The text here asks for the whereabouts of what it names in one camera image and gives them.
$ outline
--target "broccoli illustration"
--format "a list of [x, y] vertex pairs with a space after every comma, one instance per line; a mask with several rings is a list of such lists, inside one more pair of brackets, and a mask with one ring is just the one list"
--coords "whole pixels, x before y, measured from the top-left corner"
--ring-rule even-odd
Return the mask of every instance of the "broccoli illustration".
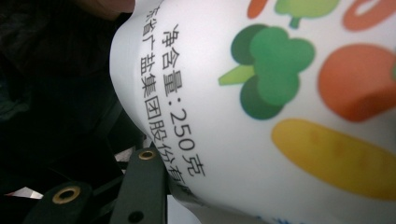
[[300, 87], [298, 75], [315, 55], [308, 41], [260, 24], [242, 30], [231, 49], [240, 65], [220, 77], [219, 84], [243, 83], [241, 105], [254, 119], [276, 116], [294, 98]]
[[290, 14], [292, 19], [290, 27], [297, 29], [300, 19], [322, 17], [332, 12], [339, 0], [278, 0], [276, 12]]

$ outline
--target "carrot illustration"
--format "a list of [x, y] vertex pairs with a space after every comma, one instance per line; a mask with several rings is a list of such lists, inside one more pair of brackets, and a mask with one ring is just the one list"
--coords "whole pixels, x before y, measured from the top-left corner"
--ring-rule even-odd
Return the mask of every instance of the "carrot illustration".
[[262, 13], [268, 0], [251, 0], [248, 6], [247, 16], [250, 19], [254, 19]]
[[396, 200], [396, 156], [382, 147], [303, 119], [280, 121], [272, 139], [295, 165], [330, 185]]
[[361, 15], [357, 11], [361, 5], [373, 0], [356, 0], [347, 10], [343, 23], [348, 30], [361, 31], [376, 26], [396, 12], [395, 0], [380, 0], [375, 6]]
[[396, 106], [396, 56], [375, 45], [333, 52], [323, 64], [318, 88], [324, 103], [350, 121], [364, 121]]

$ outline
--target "yellow vegetable illustration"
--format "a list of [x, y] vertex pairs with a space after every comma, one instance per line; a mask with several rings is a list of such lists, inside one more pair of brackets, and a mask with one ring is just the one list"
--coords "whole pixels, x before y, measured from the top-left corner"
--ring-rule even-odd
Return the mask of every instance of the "yellow vegetable illustration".
[[381, 200], [396, 200], [396, 156], [350, 135], [303, 119], [273, 129], [278, 149], [309, 174], [337, 188]]

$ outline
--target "brass grommet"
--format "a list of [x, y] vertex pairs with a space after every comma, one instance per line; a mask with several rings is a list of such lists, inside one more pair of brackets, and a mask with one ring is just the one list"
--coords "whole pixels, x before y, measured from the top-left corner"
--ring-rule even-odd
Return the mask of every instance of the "brass grommet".
[[75, 200], [81, 193], [79, 186], [68, 186], [59, 190], [52, 198], [52, 202], [56, 204], [70, 203]]
[[139, 153], [139, 159], [143, 161], [151, 160], [155, 157], [155, 152], [151, 150], [145, 150]]

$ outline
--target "hole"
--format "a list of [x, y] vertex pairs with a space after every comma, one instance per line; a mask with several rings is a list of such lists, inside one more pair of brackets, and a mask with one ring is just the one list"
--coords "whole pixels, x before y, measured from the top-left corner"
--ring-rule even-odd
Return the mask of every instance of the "hole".
[[139, 154], [140, 160], [144, 160], [144, 161], [151, 160], [154, 157], [155, 157], [155, 153], [149, 150], [140, 152]]
[[80, 187], [70, 186], [59, 190], [52, 198], [52, 201], [57, 204], [70, 203], [75, 200], [80, 194]]
[[130, 223], [139, 223], [141, 220], [143, 220], [143, 213], [140, 211], [132, 212], [131, 215], [129, 215], [128, 220]]

